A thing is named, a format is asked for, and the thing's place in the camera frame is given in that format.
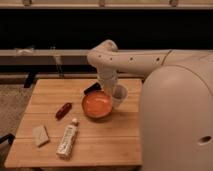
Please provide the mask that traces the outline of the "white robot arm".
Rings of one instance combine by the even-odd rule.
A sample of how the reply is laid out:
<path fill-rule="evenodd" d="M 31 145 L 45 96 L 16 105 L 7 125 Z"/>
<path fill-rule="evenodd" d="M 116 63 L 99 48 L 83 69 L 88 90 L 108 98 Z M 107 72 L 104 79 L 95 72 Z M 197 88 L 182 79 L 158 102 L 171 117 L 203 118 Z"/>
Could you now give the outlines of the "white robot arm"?
<path fill-rule="evenodd" d="M 213 50 L 120 51 L 106 40 L 87 60 L 108 94 L 119 71 L 145 78 L 139 103 L 143 171 L 213 171 Z"/>

